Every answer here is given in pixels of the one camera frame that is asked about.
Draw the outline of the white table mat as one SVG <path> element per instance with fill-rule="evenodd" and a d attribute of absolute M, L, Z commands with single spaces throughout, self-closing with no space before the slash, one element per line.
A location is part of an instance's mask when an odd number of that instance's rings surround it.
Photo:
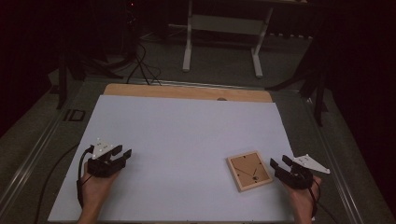
<path fill-rule="evenodd" d="M 131 150 L 101 213 L 109 222 L 283 222 L 293 219 L 278 180 L 237 190 L 227 158 L 293 153 L 274 103 L 101 96 L 77 155 L 103 140 Z"/>

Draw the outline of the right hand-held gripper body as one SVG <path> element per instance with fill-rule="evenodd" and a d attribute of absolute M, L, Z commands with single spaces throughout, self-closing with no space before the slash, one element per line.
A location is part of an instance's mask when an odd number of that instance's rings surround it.
<path fill-rule="evenodd" d="M 275 177 L 293 189 L 310 188 L 314 181 L 312 170 L 324 174 L 331 172 L 308 154 L 292 159 L 292 166 L 289 166 L 289 168 L 290 170 L 287 171 L 280 167 L 279 171 L 275 172 Z"/>

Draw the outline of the black floor socket plate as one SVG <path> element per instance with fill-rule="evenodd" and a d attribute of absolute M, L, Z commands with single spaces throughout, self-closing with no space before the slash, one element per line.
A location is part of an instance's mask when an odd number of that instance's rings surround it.
<path fill-rule="evenodd" d="M 83 121 L 86 112 L 79 109 L 68 109 L 64 115 L 64 121 Z"/>

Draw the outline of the black metal stand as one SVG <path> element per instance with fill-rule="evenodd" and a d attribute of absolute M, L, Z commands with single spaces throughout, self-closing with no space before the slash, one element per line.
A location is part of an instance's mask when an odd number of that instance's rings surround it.
<path fill-rule="evenodd" d="M 327 62 L 328 54 L 320 43 L 316 39 L 313 39 L 297 66 L 294 75 L 275 86 L 266 87 L 266 89 L 268 91 L 279 91 L 303 80 L 304 84 L 299 89 L 299 94 L 303 98 L 308 99 L 312 96 L 313 92 L 315 93 L 314 119 L 318 126 L 321 127 L 321 111 L 327 75 Z"/>
<path fill-rule="evenodd" d="M 55 86 L 55 92 L 59 96 L 57 105 L 58 109 L 61 109 L 67 100 L 67 72 L 70 72 L 70 74 L 75 76 L 77 80 L 82 80 L 86 76 L 82 67 L 84 63 L 106 77 L 120 78 L 120 76 L 112 73 L 104 66 L 95 62 L 80 51 L 68 46 L 63 40 L 61 40 L 59 43 L 58 84 Z"/>

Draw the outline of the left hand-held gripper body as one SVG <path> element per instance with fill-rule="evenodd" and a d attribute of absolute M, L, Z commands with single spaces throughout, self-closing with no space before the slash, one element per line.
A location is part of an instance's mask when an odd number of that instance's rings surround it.
<path fill-rule="evenodd" d="M 96 177 L 110 177 L 125 167 L 125 160 L 121 157 L 112 160 L 110 150 L 114 148 L 100 138 L 93 145 L 92 157 L 88 159 L 88 173 Z"/>

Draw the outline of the white metal table frame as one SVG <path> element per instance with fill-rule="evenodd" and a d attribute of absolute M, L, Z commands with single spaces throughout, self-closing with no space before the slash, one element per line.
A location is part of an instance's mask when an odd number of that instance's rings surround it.
<path fill-rule="evenodd" d="M 191 70 L 191 52 L 192 52 L 192 31 L 209 31 L 221 32 L 240 35 L 255 35 L 258 37 L 257 44 L 250 49 L 250 55 L 256 78 L 263 78 L 262 66 L 259 53 L 262 48 L 262 42 L 267 33 L 274 8 L 279 5 L 286 6 L 307 6 L 306 0 L 258 0 L 268 4 L 264 18 L 262 20 L 237 19 L 231 17 L 220 17 L 212 15 L 202 15 L 193 13 L 193 1 L 188 0 L 187 16 L 187 38 L 182 64 L 182 71 Z"/>

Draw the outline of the metal floor rail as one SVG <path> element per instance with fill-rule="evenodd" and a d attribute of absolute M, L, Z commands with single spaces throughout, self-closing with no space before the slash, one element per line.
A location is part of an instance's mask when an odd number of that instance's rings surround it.
<path fill-rule="evenodd" d="M 103 83 L 116 83 L 116 84 L 136 84 L 136 85 L 150 85 L 150 86 L 172 86 L 172 87 L 195 87 L 195 88 L 209 88 L 209 89 L 229 89 L 229 90 L 249 90 L 249 91 L 265 91 L 264 87 L 245 87 L 245 86 L 230 86 L 230 85 L 218 85 L 218 84 L 206 84 L 197 82 L 181 82 L 181 81 L 169 81 L 160 80 L 151 82 L 143 78 L 132 78 L 129 81 L 127 78 L 117 79 L 108 77 L 86 77 L 85 81 L 89 82 L 103 82 Z"/>
<path fill-rule="evenodd" d="M 0 138 L 0 216 L 19 195 L 65 112 L 32 108 Z"/>
<path fill-rule="evenodd" d="M 314 101 L 311 98 L 302 98 L 302 104 L 308 114 L 311 126 L 315 129 L 315 136 L 318 139 L 319 147 L 315 149 L 315 155 L 321 156 L 321 161 L 330 168 L 329 177 L 332 179 L 330 187 L 336 190 L 336 196 L 326 197 L 325 201 L 320 202 L 321 209 L 330 217 L 334 224 L 364 224 L 361 213 L 352 195 L 351 188 L 347 183 L 347 176 L 342 171 L 345 163 L 336 156 L 336 147 L 332 143 L 332 135 L 328 133 L 329 126 L 319 127 L 314 119 Z"/>

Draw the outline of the wooden picture frame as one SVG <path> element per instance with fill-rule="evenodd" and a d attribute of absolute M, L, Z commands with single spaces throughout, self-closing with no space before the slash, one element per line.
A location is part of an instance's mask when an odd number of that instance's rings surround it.
<path fill-rule="evenodd" d="M 258 151 L 231 156 L 226 161 L 239 192 L 255 189 L 273 181 Z"/>

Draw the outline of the person's left hand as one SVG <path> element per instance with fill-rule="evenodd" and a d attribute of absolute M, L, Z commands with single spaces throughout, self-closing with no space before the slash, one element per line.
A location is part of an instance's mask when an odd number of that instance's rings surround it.
<path fill-rule="evenodd" d="M 110 177 L 96 177 L 85 173 L 81 178 L 83 203 L 85 206 L 102 205 L 111 191 L 114 181 L 119 176 L 115 173 Z"/>

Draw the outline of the person's right hand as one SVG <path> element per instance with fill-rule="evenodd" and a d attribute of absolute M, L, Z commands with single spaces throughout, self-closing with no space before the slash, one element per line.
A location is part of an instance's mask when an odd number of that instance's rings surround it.
<path fill-rule="evenodd" d="M 312 216 L 314 204 L 319 198 L 320 183 L 321 179 L 315 176 L 310 189 L 293 189 L 284 184 L 290 196 L 290 204 L 295 214 L 307 214 Z"/>

